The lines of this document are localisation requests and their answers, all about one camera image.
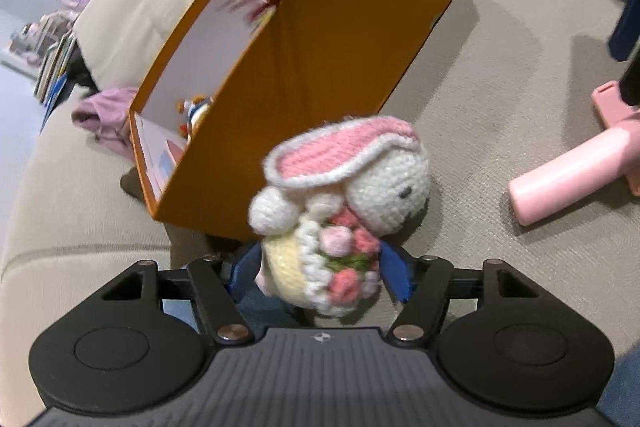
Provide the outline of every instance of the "bunny eye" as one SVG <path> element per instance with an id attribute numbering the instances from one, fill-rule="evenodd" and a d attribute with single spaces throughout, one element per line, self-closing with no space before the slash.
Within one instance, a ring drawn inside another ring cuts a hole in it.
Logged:
<path id="1" fill-rule="evenodd" d="M 398 197 L 401 200 L 405 200 L 406 198 L 408 198 L 411 195 L 411 191 L 412 191 L 411 187 L 404 188 L 402 190 L 402 192 L 400 192 L 400 194 L 398 194 Z"/>

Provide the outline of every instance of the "orange box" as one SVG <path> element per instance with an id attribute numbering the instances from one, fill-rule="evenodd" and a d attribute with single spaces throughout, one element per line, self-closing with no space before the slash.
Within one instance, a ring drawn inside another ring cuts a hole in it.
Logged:
<path id="1" fill-rule="evenodd" d="M 248 205 L 261 161 L 279 142 L 326 121 L 377 113 L 451 0 L 282 0 L 253 31 L 229 0 L 195 0 L 130 109 L 136 163 L 154 219 L 251 237 Z M 214 103 L 167 178 L 175 103 Z"/>

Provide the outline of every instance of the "doll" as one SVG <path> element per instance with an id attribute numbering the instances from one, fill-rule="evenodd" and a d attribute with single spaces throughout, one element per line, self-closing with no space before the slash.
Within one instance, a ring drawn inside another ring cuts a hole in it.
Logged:
<path id="1" fill-rule="evenodd" d="M 213 103 L 212 96 L 198 95 L 191 100 L 178 100 L 175 108 L 179 114 L 187 112 L 187 123 L 180 126 L 180 136 L 187 139 L 187 143 L 196 134 L 200 122 L 209 111 Z"/>
<path id="2" fill-rule="evenodd" d="M 268 185 L 249 207 L 264 236 L 263 293 L 338 317 L 375 295 L 377 238 L 400 230 L 429 195 L 427 153 L 411 124 L 331 124 L 278 145 L 263 168 Z"/>

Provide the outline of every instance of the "pink pom-pom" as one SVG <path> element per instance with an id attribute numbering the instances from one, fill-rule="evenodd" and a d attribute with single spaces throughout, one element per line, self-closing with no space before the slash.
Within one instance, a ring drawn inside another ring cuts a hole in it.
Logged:
<path id="1" fill-rule="evenodd" d="M 353 231 L 353 248 L 369 256 L 380 251 L 380 241 L 362 227 Z"/>
<path id="2" fill-rule="evenodd" d="M 320 248 L 332 257 L 351 253 L 351 230 L 347 227 L 326 227 L 320 231 Z"/>
<path id="3" fill-rule="evenodd" d="M 358 272 L 346 268 L 333 276 L 329 283 L 329 296 L 334 304 L 350 304 L 360 296 Z"/>
<path id="4" fill-rule="evenodd" d="M 329 222 L 334 225 L 349 228 L 355 227 L 359 223 L 358 218 L 346 206 L 344 206 L 340 212 L 335 214 L 335 216 L 329 219 Z"/>

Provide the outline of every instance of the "pink toy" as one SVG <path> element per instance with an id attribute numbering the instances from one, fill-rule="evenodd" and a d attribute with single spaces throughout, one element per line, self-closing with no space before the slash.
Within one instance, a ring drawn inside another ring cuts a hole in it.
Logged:
<path id="1" fill-rule="evenodd" d="M 591 100 L 607 130 L 509 183 L 521 225 L 548 217 L 622 175 L 640 196 L 640 112 L 620 99 L 615 81 L 596 88 Z"/>

